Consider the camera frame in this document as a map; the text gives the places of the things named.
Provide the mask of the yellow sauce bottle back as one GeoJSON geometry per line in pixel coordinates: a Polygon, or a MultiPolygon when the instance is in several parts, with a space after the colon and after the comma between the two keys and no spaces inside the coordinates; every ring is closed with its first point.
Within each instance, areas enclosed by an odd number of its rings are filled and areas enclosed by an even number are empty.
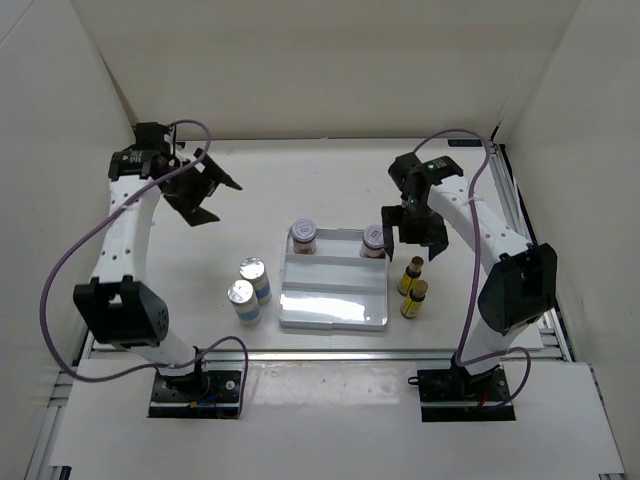
{"type": "Polygon", "coordinates": [[[402,296],[407,296],[412,285],[420,278],[424,259],[420,256],[414,256],[406,266],[401,279],[398,282],[397,289],[402,296]]]}

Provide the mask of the yellow sauce bottle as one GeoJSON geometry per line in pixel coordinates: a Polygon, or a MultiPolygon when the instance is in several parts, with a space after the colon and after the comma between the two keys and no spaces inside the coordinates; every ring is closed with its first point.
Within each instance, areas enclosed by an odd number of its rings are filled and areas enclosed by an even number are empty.
{"type": "Polygon", "coordinates": [[[421,311],[423,302],[428,292],[429,285],[424,280],[416,280],[412,283],[401,306],[400,313],[407,319],[414,319],[421,311]]]}
{"type": "Polygon", "coordinates": [[[401,279],[398,282],[397,289],[402,296],[407,296],[412,285],[420,278],[424,259],[420,256],[414,256],[406,266],[401,279]]]}

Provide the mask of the red-lidded jar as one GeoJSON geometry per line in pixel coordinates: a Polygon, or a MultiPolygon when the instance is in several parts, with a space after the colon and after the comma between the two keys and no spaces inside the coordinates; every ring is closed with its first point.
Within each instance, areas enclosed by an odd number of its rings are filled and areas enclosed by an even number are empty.
{"type": "Polygon", "coordinates": [[[380,259],[385,257],[384,235],[381,225],[368,226],[362,235],[360,247],[362,258],[380,259]]]}
{"type": "Polygon", "coordinates": [[[299,219],[294,222],[290,229],[293,251],[296,254],[311,255],[316,250],[316,224],[307,218],[299,219]]]}

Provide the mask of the yellow sauce bottle front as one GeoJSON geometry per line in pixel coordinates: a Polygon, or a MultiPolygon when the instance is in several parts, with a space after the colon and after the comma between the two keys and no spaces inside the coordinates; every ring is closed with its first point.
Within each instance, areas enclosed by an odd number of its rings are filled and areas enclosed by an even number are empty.
{"type": "Polygon", "coordinates": [[[401,306],[400,313],[407,319],[414,319],[421,311],[423,302],[428,292],[429,285],[424,280],[416,280],[412,283],[401,306]]]}

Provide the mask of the silver-lidded shaker back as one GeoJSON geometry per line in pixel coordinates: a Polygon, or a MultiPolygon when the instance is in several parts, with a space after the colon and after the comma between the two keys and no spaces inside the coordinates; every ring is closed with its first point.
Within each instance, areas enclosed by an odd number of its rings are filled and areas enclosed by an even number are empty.
{"type": "Polygon", "coordinates": [[[270,302],[272,298],[271,286],[266,265],[262,259],[259,257],[244,259],[239,267],[239,275],[253,286],[260,305],[266,305],[270,302]]]}

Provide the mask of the silver-lidded shaker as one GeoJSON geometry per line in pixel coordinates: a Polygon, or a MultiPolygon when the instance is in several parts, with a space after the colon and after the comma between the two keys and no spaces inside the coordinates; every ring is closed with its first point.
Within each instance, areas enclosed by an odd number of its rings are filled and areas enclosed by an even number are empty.
{"type": "Polygon", "coordinates": [[[255,325],[262,317],[261,306],[253,285],[247,280],[236,280],[228,288],[227,296],[236,316],[244,325],[255,325]]]}
{"type": "Polygon", "coordinates": [[[244,259],[239,267],[239,275],[253,286],[260,305],[266,305],[270,302],[272,298],[271,286],[266,265],[262,259],[259,257],[244,259]]]}

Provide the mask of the silver-lidded shaker front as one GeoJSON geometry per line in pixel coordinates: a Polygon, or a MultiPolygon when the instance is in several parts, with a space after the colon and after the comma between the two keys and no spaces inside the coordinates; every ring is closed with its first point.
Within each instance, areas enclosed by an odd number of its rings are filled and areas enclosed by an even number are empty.
{"type": "Polygon", "coordinates": [[[262,317],[261,306],[253,285],[247,280],[236,280],[228,288],[227,296],[236,316],[244,325],[255,325],[262,317]]]}

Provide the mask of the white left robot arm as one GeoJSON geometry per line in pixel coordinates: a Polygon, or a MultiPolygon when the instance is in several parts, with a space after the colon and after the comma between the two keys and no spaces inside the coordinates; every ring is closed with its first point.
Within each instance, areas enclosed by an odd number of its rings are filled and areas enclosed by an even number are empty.
{"type": "Polygon", "coordinates": [[[218,221],[202,208],[218,186],[238,189],[203,149],[194,166],[176,129],[157,122],[134,128],[132,145],[112,155],[108,177],[113,220],[90,280],[75,286],[73,301],[94,338],[131,351],[153,365],[170,389],[188,400],[210,394],[199,351],[169,327],[166,303],[147,285],[147,252],[156,207],[165,200],[191,227],[218,221]]]}

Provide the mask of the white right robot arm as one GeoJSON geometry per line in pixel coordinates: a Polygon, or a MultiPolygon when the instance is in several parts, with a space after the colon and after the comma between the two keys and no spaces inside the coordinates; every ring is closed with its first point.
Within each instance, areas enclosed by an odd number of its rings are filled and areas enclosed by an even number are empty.
{"type": "Polygon", "coordinates": [[[470,400],[484,389],[514,340],[552,308],[557,254],[502,221],[448,156],[422,162],[406,153],[394,160],[388,174],[402,202],[381,209],[387,255],[400,241],[425,247],[435,258],[449,245],[449,228],[474,253],[470,305],[448,371],[452,393],[470,400]]]}

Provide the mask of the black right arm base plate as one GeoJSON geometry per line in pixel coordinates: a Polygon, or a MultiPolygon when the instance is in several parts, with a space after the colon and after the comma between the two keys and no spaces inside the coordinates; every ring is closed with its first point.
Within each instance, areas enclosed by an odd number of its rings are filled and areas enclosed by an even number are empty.
{"type": "Polygon", "coordinates": [[[419,393],[423,423],[510,422],[514,407],[505,371],[497,366],[472,376],[452,363],[445,369],[422,369],[407,379],[419,393]]]}

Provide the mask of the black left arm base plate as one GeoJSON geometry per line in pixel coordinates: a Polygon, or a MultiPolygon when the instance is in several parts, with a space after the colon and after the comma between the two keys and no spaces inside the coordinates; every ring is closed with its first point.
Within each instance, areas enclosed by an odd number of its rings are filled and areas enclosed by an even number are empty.
{"type": "Polygon", "coordinates": [[[241,411],[240,370],[203,370],[181,377],[155,374],[147,416],[153,419],[236,420],[241,411]]]}

